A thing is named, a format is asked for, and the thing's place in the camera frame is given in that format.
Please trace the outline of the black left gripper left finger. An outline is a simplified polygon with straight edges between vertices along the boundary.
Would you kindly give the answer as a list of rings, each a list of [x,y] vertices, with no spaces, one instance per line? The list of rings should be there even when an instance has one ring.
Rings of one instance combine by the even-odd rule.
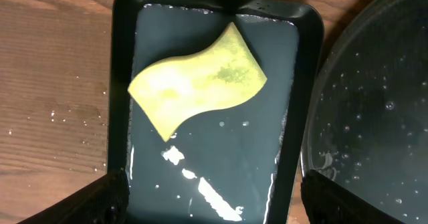
[[[126,172],[112,171],[19,224],[123,224],[129,194]]]

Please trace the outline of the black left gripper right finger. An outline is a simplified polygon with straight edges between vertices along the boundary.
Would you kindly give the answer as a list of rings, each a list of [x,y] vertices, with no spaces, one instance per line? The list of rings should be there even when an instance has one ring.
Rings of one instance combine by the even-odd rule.
[[[304,175],[301,198],[311,224],[401,224],[315,170]]]

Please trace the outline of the green yellow sponge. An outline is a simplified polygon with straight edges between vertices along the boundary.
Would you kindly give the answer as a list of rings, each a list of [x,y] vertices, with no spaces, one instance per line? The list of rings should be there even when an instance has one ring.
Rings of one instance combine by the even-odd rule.
[[[187,119],[238,106],[267,77],[234,23],[206,49],[159,60],[137,74],[128,93],[167,142]]]

